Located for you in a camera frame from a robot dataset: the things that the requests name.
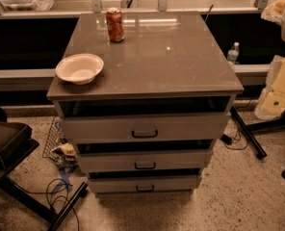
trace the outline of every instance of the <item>speckled floor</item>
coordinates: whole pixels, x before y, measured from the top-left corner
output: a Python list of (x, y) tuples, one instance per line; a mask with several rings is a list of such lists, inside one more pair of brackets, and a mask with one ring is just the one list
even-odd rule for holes
[[(42, 158), (54, 112), (49, 108), (9, 109), (10, 121), (33, 128), (39, 147), (11, 178), (30, 192), (45, 192), (46, 186), (60, 177), (55, 165)], [(240, 110), (246, 123), (255, 122), (252, 112)], [(225, 134), (234, 136), (236, 125), (230, 120)], [(256, 135), (268, 157), (258, 161), (251, 145), (231, 150), (217, 141), (211, 163), (203, 170), (201, 184), (193, 194), (153, 193), (113, 195), (97, 198), (88, 191), (75, 206), (79, 230), (88, 231), (252, 231), (285, 230), (285, 131)], [(235, 144), (242, 148), (246, 141)], [(73, 193), (86, 181), (77, 168), (69, 178)], [(44, 194), (33, 195), (47, 206)], [(46, 230), (48, 223), (0, 190), (0, 231)], [(78, 230), (70, 212), (59, 230)]]

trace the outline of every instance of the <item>paper bowl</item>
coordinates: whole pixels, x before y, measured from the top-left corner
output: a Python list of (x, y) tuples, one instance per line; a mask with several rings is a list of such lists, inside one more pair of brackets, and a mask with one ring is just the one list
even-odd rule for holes
[(61, 60), (56, 66), (57, 76), (75, 85), (90, 83), (103, 69), (104, 62), (93, 54), (77, 54)]

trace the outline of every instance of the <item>drawer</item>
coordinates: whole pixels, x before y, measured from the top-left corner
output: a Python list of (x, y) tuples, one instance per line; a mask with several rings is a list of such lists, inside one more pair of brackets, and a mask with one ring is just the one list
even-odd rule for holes
[(221, 137), (226, 115), (140, 115), (66, 118), (65, 137), (71, 143), (204, 140)]
[(158, 170), (174, 168), (207, 167), (213, 150), (154, 151), (152, 154), (100, 153), (78, 154), (77, 163), (84, 173), (125, 170)]
[(172, 192), (188, 191), (196, 189), (201, 181), (201, 176), (197, 175), (196, 170), (179, 169), (172, 175), (146, 176), (140, 177), (117, 177), (117, 178), (89, 178), (89, 187), (94, 193), (153, 193), (153, 192)]

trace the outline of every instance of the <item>soda can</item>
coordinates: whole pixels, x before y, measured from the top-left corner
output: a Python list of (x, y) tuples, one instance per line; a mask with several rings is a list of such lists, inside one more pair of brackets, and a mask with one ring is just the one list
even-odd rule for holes
[(124, 40), (122, 26), (122, 13), (118, 8), (109, 8), (106, 12), (106, 24), (110, 41), (121, 42)]

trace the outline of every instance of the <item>cabinet top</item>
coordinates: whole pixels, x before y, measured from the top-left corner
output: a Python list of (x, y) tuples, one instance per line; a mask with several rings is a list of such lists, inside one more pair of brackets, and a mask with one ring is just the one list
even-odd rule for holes
[(124, 13), (125, 40), (109, 41), (104, 13), (82, 14), (64, 58), (92, 53), (103, 70), (86, 85), (54, 77), (50, 100), (240, 93), (235, 73), (199, 12)]

